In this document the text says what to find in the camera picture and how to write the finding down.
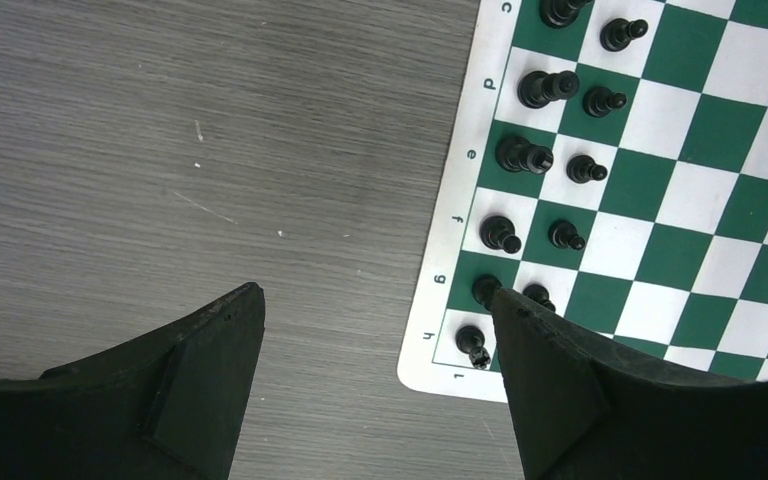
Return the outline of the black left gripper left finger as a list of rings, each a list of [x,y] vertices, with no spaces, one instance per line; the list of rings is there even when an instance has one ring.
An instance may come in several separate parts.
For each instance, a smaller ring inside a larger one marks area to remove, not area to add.
[[[225,479],[265,332],[243,284],[115,347],[0,380],[0,479]]]

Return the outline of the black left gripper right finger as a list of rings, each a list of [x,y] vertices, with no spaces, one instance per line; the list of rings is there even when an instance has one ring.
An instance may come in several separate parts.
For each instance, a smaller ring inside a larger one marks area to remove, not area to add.
[[[768,479],[768,381],[658,359],[521,293],[489,297],[528,479]]]

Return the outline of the black chess pawn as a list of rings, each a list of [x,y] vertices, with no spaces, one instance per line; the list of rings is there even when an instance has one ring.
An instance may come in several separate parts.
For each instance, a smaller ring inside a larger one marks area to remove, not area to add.
[[[644,19],[627,20],[615,18],[604,25],[600,32],[600,43],[609,52],[619,52],[637,39],[644,37],[649,29]]]
[[[585,184],[591,181],[603,181],[608,176],[608,169],[598,164],[589,155],[576,155],[567,163],[567,177],[576,184]]]
[[[594,118],[603,118],[615,110],[623,109],[628,103],[625,93],[614,92],[604,86],[594,86],[583,98],[584,112]]]
[[[541,284],[529,284],[524,288],[523,295],[551,312],[556,311],[556,306],[551,300],[548,289]]]
[[[548,232],[551,244],[558,249],[581,251],[586,247],[586,240],[578,233],[574,224],[567,220],[557,220]]]

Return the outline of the black chess rook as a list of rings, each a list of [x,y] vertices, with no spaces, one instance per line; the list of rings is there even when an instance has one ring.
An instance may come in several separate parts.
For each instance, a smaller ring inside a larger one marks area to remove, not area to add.
[[[485,336],[481,329],[475,325],[464,325],[455,334],[455,343],[458,350],[468,357],[473,368],[485,370],[492,362],[488,350],[485,347]]]

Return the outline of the black chess knight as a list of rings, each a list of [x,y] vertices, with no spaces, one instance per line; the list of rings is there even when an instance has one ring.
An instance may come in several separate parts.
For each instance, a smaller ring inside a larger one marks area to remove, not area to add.
[[[502,288],[499,279],[492,274],[477,277],[471,287],[474,300],[485,310],[491,311],[497,292]]]

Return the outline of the black chess bishop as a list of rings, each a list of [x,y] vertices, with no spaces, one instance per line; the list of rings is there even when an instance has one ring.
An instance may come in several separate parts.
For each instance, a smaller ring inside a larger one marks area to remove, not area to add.
[[[494,215],[484,219],[479,228],[482,243],[491,250],[501,250],[507,254],[515,254],[522,248],[522,241],[516,235],[513,222],[502,215]]]
[[[570,26],[593,0],[540,0],[538,13],[545,25],[554,29]]]

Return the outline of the green white chess board mat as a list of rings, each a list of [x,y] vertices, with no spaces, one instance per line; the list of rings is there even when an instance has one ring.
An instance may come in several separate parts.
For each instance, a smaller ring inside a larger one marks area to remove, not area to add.
[[[546,287],[557,313],[651,356],[768,381],[768,1],[593,1],[574,23],[543,23],[538,1],[483,1],[429,236],[397,363],[413,390],[502,402],[493,320],[474,280]],[[600,43],[615,18],[647,34],[619,52]],[[573,71],[578,93],[524,106],[519,81]],[[594,86],[625,93],[603,118],[583,110]],[[496,162],[510,135],[549,148],[551,169]],[[603,181],[572,182],[589,155]],[[518,253],[487,248],[482,221],[502,215]],[[581,251],[555,248],[557,220]],[[475,325],[492,362],[475,369],[455,334]]]

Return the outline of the black chess king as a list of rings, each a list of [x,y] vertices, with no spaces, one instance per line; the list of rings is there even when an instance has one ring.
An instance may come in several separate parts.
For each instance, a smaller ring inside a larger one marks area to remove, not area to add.
[[[549,148],[534,144],[520,135],[503,138],[496,146],[495,158],[502,169],[512,173],[541,175],[554,164],[554,155]]]

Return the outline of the black chess queen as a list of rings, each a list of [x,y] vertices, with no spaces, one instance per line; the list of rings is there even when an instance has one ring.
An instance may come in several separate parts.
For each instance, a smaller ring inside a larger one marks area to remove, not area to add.
[[[527,108],[540,109],[551,102],[574,97],[579,88],[579,77],[573,71],[547,73],[536,70],[526,74],[519,81],[517,95]]]

